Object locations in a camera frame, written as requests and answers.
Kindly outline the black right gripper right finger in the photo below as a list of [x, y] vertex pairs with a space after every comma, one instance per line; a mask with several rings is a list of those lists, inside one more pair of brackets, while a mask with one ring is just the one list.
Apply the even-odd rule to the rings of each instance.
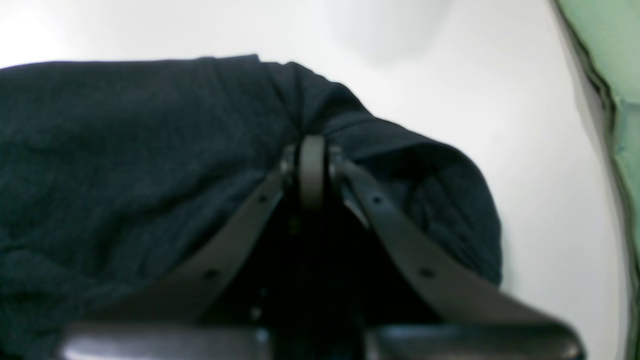
[[362, 167], [325, 147], [326, 183], [354, 228], [340, 234], [365, 360], [583, 360], [570, 325], [465, 269]]

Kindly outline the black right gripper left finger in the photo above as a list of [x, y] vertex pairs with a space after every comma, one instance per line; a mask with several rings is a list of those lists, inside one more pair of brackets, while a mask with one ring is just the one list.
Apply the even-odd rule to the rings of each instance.
[[297, 170], [297, 145], [207, 244], [173, 272], [65, 328], [60, 360], [270, 360], [260, 326], [202, 326], [199, 319], [243, 268]]

